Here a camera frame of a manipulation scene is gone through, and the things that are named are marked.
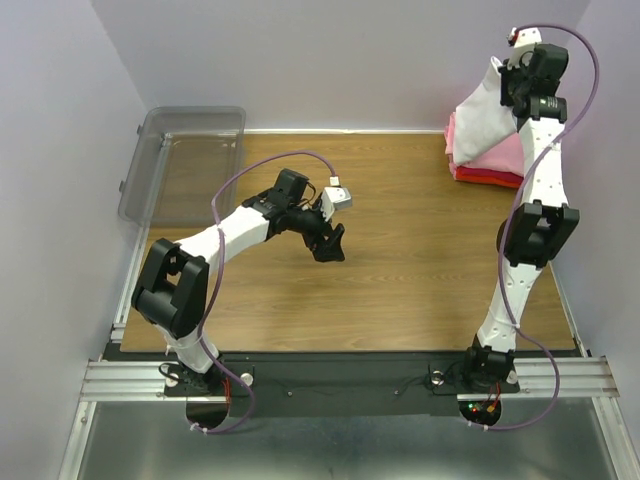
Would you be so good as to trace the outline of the white t shirt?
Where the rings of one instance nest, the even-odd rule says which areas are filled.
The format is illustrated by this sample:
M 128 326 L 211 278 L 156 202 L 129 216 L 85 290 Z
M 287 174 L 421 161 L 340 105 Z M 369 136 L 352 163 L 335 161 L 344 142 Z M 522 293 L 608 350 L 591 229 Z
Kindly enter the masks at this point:
M 516 133 L 511 109 L 500 103 L 501 66 L 492 57 L 480 84 L 455 109 L 452 155 L 456 165 L 475 160 Z

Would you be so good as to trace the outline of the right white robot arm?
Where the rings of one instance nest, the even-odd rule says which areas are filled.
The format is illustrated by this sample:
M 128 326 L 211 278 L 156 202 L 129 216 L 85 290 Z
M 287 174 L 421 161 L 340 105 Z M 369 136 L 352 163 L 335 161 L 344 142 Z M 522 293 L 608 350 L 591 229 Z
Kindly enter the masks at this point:
M 516 337 L 540 273 L 578 225 L 562 180 L 560 135 L 567 121 L 557 96 L 568 51 L 534 42 L 493 58 L 481 84 L 455 111 L 453 159 L 477 159 L 511 135 L 523 148 L 523 181 L 515 206 L 499 229 L 498 281 L 484 322 L 465 354 L 462 375 L 475 388 L 517 381 Z

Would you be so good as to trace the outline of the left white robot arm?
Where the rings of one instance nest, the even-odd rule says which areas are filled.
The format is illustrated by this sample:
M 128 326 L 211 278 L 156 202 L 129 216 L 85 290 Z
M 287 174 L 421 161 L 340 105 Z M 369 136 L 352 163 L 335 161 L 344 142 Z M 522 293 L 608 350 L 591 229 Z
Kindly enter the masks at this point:
M 207 338 L 203 321 L 220 289 L 209 278 L 221 275 L 229 260 L 292 231 L 301 235 L 315 261 L 344 261 L 345 228 L 332 217 L 351 206 L 351 194 L 331 177 L 329 186 L 308 203 L 303 195 L 309 186 L 306 176 L 284 169 L 271 188 L 244 200 L 220 223 L 177 242 L 161 238 L 150 247 L 131 306 L 176 353 L 184 371 L 181 381 L 215 391 L 227 377 L 216 365 L 221 354 Z

